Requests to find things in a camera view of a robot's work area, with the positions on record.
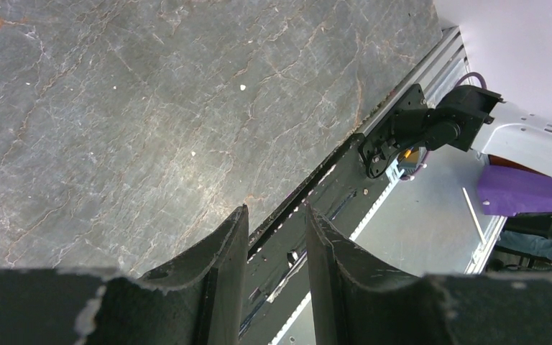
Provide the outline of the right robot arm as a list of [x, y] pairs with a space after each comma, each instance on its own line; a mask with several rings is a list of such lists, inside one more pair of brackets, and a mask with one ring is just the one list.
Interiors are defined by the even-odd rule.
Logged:
[[457, 86], [431, 108], [413, 84], [387, 107], [359, 146], [368, 178], [381, 177], [407, 149], [452, 146], [504, 158], [552, 177], [552, 121], [506, 102], [498, 93]]

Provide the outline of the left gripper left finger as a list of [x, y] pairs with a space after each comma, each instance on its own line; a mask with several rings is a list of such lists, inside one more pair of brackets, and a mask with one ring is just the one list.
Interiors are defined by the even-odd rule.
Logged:
[[157, 344], [238, 344], [249, 209], [235, 208], [215, 231], [146, 272], [159, 290]]

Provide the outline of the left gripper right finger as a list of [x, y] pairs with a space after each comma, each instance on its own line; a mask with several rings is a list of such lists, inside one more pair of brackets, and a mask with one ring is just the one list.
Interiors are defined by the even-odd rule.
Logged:
[[305, 239], [317, 344], [411, 344], [402, 298], [417, 277], [378, 259], [307, 206]]

